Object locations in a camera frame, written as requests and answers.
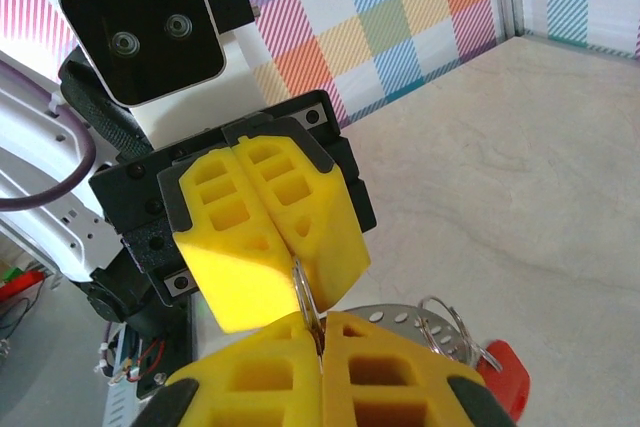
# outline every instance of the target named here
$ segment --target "red key tag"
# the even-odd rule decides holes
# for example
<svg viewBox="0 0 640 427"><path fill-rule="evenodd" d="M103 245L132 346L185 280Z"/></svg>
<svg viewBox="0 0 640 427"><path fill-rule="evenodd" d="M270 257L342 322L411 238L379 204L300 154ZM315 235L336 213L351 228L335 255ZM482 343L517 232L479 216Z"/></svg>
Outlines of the red key tag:
<svg viewBox="0 0 640 427"><path fill-rule="evenodd" d="M478 362L476 370L500 405L517 422L522 417L529 400L531 387L529 373L511 346L504 340L494 340L487 347L487 351L500 362L502 371L498 372L483 358Z"/></svg>

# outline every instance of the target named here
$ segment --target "green object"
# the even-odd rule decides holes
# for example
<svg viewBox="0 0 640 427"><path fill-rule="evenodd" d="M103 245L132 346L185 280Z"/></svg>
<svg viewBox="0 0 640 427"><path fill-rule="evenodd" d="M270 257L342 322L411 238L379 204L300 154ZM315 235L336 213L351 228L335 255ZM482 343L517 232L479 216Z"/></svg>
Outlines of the green object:
<svg viewBox="0 0 640 427"><path fill-rule="evenodd" d="M3 282L11 282L13 279L16 279L18 277L20 277L22 274L24 274L24 272L22 272L22 270L20 270L17 267L12 267L11 269L7 270L4 275L2 276L2 281Z"/></svg>

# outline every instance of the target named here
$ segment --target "camera lens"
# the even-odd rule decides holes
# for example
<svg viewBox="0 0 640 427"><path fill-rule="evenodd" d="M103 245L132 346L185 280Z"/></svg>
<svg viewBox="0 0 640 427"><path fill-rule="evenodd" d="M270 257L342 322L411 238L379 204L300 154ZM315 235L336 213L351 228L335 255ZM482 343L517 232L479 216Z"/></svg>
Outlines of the camera lens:
<svg viewBox="0 0 640 427"><path fill-rule="evenodd" d="M111 48L120 57L133 57L140 50L140 41L131 32L118 32L111 40Z"/></svg>
<svg viewBox="0 0 640 427"><path fill-rule="evenodd" d="M181 14L174 14L167 19L167 33L174 39L184 39L191 34L193 24L189 17Z"/></svg>

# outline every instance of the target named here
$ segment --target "screw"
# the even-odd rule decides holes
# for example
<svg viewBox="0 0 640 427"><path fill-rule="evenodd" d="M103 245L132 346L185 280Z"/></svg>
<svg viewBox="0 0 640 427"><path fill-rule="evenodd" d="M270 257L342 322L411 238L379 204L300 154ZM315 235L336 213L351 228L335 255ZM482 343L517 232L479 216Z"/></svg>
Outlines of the screw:
<svg viewBox="0 0 640 427"><path fill-rule="evenodd" d="M184 290L187 288L187 285L189 285L189 281L183 275L181 275L180 277L176 277L176 279L173 281L173 286L176 289Z"/></svg>
<svg viewBox="0 0 640 427"><path fill-rule="evenodd" d="M167 374L165 374L164 372L158 372L153 376L153 381L156 383L156 385L164 385L164 383L167 381Z"/></svg>
<svg viewBox="0 0 640 427"><path fill-rule="evenodd" d="M149 241L149 247L151 250L162 250L164 247L164 240L162 240L162 237L152 237Z"/></svg>
<svg viewBox="0 0 640 427"><path fill-rule="evenodd" d="M177 160L185 155L187 155L187 151L179 147L171 153L171 160Z"/></svg>
<svg viewBox="0 0 640 427"><path fill-rule="evenodd" d="M147 211L147 214L151 215L159 214L160 212L162 212L163 207L164 206L162 205L162 202L160 202L158 199L149 199L144 204L144 210Z"/></svg>
<svg viewBox="0 0 640 427"><path fill-rule="evenodd" d="M320 120L320 114L317 110L310 110L309 112L307 112L306 118L307 122L313 125Z"/></svg>
<svg viewBox="0 0 640 427"><path fill-rule="evenodd" d="M142 164L135 163L127 167L127 175L132 179L141 179L144 177L144 172L145 169Z"/></svg>

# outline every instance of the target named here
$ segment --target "red wire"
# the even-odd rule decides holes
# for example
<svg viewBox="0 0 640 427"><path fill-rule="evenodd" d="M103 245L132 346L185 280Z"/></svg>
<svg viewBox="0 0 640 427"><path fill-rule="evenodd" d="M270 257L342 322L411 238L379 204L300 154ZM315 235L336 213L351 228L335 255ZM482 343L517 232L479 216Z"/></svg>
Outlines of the red wire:
<svg viewBox="0 0 640 427"><path fill-rule="evenodd" d="M142 361L142 359L144 359L147 355L149 355L149 353L151 352L151 350L158 344L158 339L154 340L153 342L151 342L151 345L147 348L147 350L145 350L142 354L140 354L140 357L138 357L138 363L140 363Z"/></svg>
<svg viewBox="0 0 640 427"><path fill-rule="evenodd" d="M156 345L158 343L158 340L156 339L150 346L149 348L140 356L140 358L138 358L138 366L140 365L140 362L142 361L142 359L144 359L147 355L149 355L149 352L151 351L151 349L153 348L154 345ZM160 363L160 360L162 359L162 354L164 354L164 346L165 346L165 341L163 340L162 342L160 342L160 347L158 348L158 355L156 355L156 359L153 361L153 364L151 364L151 367L149 367L144 374L138 374L137 377L130 377L127 380L129 382L138 382L142 377L144 377L145 375L153 372L153 370L158 367L158 364Z"/></svg>

